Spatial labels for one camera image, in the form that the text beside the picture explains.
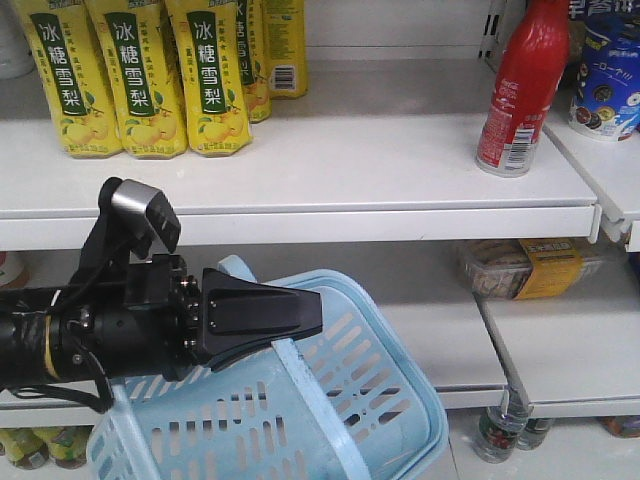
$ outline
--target robotic arm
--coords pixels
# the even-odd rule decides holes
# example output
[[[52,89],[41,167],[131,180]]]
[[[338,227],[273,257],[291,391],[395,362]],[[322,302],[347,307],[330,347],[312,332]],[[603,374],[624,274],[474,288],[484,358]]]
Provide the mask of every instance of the robotic arm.
[[[179,381],[195,365],[221,369],[273,340],[321,331],[317,293],[212,268],[200,287],[172,254],[180,223],[160,190],[110,178],[98,205],[68,285],[0,293],[0,388],[103,413],[113,404],[111,378]],[[169,253],[130,263],[132,252],[145,259],[154,243]],[[51,385],[79,380],[94,380],[99,397]]]

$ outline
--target light blue shopping basket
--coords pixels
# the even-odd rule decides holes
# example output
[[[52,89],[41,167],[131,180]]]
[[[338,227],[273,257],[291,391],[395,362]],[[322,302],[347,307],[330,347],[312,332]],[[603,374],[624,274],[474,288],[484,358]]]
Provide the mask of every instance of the light blue shopping basket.
[[[238,257],[219,268],[255,281]],[[114,385],[88,446],[94,478],[410,479],[438,457],[442,404],[367,293],[329,270],[271,284],[319,292],[323,332],[182,382]]]

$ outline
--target yellow bottle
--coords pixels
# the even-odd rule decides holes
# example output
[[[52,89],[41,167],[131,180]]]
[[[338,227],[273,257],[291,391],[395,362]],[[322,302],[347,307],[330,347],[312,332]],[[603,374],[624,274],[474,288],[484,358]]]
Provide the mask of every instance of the yellow bottle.
[[[230,155],[251,142],[234,0],[167,0],[178,43],[191,148]]]
[[[47,445],[49,456],[57,466],[73,470],[87,463],[91,427],[38,427],[31,431]]]
[[[187,149],[173,33],[160,0],[85,0],[116,102],[122,144],[139,158]]]
[[[304,0],[264,0],[269,91],[272,98],[307,93]]]
[[[34,470],[49,459],[47,445],[28,428],[0,428],[0,442],[14,467]]]
[[[237,37],[242,91],[252,123],[271,115],[267,85],[267,57],[263,28],[263,0],[238,0]]]
[[[51,118],[71,156],[122,150],[100,47],[81,0],[13,0],[31,46]]]

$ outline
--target red bottle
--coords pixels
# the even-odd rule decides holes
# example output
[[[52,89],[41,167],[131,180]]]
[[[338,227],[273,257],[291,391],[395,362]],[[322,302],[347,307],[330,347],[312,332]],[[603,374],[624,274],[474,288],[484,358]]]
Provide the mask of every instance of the red bottle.
[[[505,51],[476,160],[487,172],[529,171],[569,58],[569,0],[533,0]]]

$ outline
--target basket handle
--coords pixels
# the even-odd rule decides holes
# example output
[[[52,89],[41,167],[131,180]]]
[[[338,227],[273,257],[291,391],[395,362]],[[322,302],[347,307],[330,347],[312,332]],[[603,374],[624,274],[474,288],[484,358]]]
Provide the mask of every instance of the basket handle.
[[[271,342],[271,345],[280,357],[280,361],[296,385],[309,411],[315,417],[325,438],[331,444],[331,448],[342,465],[345,478],[371,480],[371,473],[358,446],[313,376],[295,342],[290,338],[285,338]]]
[[[247,282],[257,283],[256,277],[249,268],[249,265],[245,263],[238,255],[229,255],[218,262],[218,270],[232,277],[239,278],[240,280],[246,280]]]

